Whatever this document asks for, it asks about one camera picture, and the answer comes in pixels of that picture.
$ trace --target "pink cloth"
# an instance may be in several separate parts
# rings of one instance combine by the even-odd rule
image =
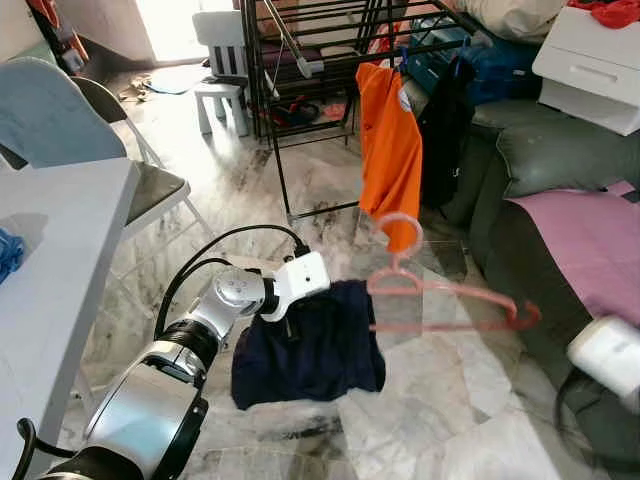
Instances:
[[[640,205],[618,196],[625,190],[553,190],[511,201],[531,215],[591,315],[614,314],[640,327]]]

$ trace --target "tile floor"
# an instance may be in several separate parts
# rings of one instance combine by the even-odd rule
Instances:
[[[116,78],[110,87],[123,88],[128,77]],[[219,123],[212,135],[201,136],[191,93],[152,94],[146,103],[124,106],[167,167],[189,180],[193,202],[216,233],[286,223],[273,156]],[[118,131],[136,158],[133,138]],[[294,209],[356,199],[357,152],[357,140],[347,149],[341,141],[329,141],[285,150]],[[154,311],[171,276],[207,240],[199,226],[173,239],[190,222],[189,212],[179,207],[116,253],[113,269],[125,274],[126,285]],[[425,279],[483,285],[455,232],[432,217],[427,223],[430,242],[409,268]],[[333,279],[364,279],[388,261],[380,239],[353,209],[297,221],[293,227],[323,253]],[[289,250],[281,235],[260,232],[230,238],[217,253],[260,266],[281,261]],[[186,308],[205,279],[202,274],[185,284],[173,315]],[[437,292],[374,301],[379,322],[473,322],[500,313]],[[209,375],[205,396],[210,409],[183,479],[608,478],[574,460],[559,443],[551,425],[554,390],[514,334],[379,335],[387,362],[381,394],[351,391],[331,403],[258,405],[242,412],[229,393],[240,323],[231,347],[219,354]],[[152,328],[108,285],[83,357],[92,384],[107,383],[126,366],[149,341]],[[60,443],[78,446],[84,421],[79,402],[71,400]]]

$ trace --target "plastic hanger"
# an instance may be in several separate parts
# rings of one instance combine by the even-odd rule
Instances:
[[[423,331],[451,331],[451,330],[524,330],[533,327],[540,321],[540,310],[533,303],[524,303],[527,313],[524,319],[519,318],[518,307],[514,300],[506,295],[493,292],[484,288],[470,287],[449,282],[425,282],[415,274],[401,266],[403,260],[408,260],[421,248],[424,240],[422,226],[415,219],[404,213],[390,213],[380,218],[377,222],[377,229],[391,222],[408,222],[416,232],[415,242],[406,250],[395,253],[391,257],[391,265],[374,272],[367,280],[367,291],[370,295],[422,295],[425,290],[443,290],[458,295],[475,297],[490,303],[500,305],[505,309],[505,320],[502,322],[481,322],[470,325],[455,324],[386,324],[379,323],[371,325],[370,329],[376,332],[423,332]],[[383,280],[408,279],[411,286],[381,286]]]

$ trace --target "white stool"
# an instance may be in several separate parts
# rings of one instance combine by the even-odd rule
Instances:
[[[236,127],[236,133],[239,137],[249,135],[249,129],[247,128],[247,122],[244,119],[244,111],[240,103],[240,95],[242,94],[242,88],[237,85],[227,84],[213,84],[205,87],[198,87],[195,90],[196,105],[198,107],[198,122],[200,123],[201,133],[211,133],[211,123],[209,122],[209,116],[204,108],[204,99],[213,98],[213,104],[216,112],[216,117],[225,117],[225,109],[222,105],[222,99],[226,98],[231,104],[231,114],[233,116],[233,123]]]

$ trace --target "black metal rack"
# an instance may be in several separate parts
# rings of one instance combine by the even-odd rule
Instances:
[[[432,52],[436,50],[453,49],[462,46],[462,41],[439,43],[437,45],[424,45],[403,49],[398,47],[396,38],[399,35],[411,35],[429,32],[439,29],[463,27],[473,34],[475,27],[464,17],[451,11],[439,0],[425,0],[412,3],[412,6],[432,5],[437,11],[423,15],[406,15],[405,5],[394,5],[392,0],[328,0],[295,7],[277,8],[271,0],[264,0],[269,10],[268,17],[257,18],[256,0],[242,0],[243,29],[247,45],[247,63],[249,70],[249,86],[251,90],[253,127],[255,135],[264,139],[266,137],[269,146],[273,145],[276,157],[282,197],[285,213],[289,223],[291,221],[327,213],[343,208],[355,207],[358,202],[349,202],[335,205],[329,208],[312,210],[294,214],[291,211],[287,185],[280,157],[280,149],[302,145],[304,143],[318,142],[335,138],[345,138],[355,131],[355,105],[358,96],[358,88],[355,81],[355,73],[363,62],[372,62],[389,59],[391,67],[394,67],[394,59],[404,55]],[[338,20],[347,18],[348,15],[359,15],[358,23],[340,23]],[[429,27],[410,27],[408,30],[395,32],[394,24],[404,20],[434,19]],[[309,22],[316,20],[336,19],[337,23],[328,27],[308,28]],[[262,35],[258,25],[261,22],[275,22],[278,27],[277,35]],[[297,23],[299,28],[290,32],[288,24]],[[379,26],[387,25],[387,32],[377,33]],[[309,35],[327,32],[356,31],[355,36],[340,40],[326,41],[313,45],[314,49],[327,47],[351,47],[347,52],[323,55],[320,60],[308,62],[303,53],[299,39]],[[367,50],[372,40],[387,38],[389,51],[368,54]],[[281,42],[278,64],[271,72],[265,69],[263,47],[269,42]],[[294,57],[297,63],[279,65],[284,48]],[[328,120],[310,125],[281,127],[273,121],[274,108],[288,106],[296,99],[304,97],[305,101],[325,100],[327,98],[344,98],[345,111],[340,120]],[[351,128],[348,128],[348,120],[351,114]],[[314,139],[294,140],[281,142],[286,137],[295,137],[311,132],[327,130],[328,135]]]

